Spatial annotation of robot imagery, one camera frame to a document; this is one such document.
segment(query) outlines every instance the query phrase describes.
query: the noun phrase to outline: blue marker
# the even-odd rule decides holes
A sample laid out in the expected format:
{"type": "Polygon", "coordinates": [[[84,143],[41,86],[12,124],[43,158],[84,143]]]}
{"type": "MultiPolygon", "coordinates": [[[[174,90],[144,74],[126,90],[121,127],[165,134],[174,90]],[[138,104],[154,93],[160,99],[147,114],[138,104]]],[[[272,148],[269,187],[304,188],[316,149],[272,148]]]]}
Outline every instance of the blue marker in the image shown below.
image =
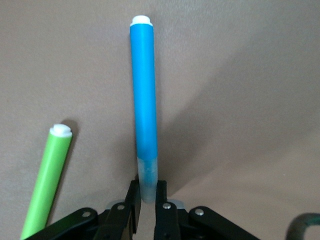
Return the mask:
{"type": "Polygon", "coordinates": [[[153,203],[158,181],[158,143],[154,27],[147,16],[132,19],[130,39],[140,192],[145,203],[153,203]]]}

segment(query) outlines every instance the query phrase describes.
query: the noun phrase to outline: beige wall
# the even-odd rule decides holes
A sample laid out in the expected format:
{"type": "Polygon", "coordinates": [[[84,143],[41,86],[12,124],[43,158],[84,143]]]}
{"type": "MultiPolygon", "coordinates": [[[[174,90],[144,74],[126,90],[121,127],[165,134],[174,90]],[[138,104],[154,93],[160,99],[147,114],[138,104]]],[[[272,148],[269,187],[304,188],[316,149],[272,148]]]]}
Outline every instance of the beige wall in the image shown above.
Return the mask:
{"type": "MultiPolygon", "coordinates": [[[[294,216],[320,212],[319,12],[318,0],[1,1],[1,238],[20,236],[54,123],[75,138],[52,221],[125,197],[137,173],[129,24],[144,14],[168,193],[284,239],[294,216]]],[[[153,209],[136,239],[152,239],[153,209]]]]}

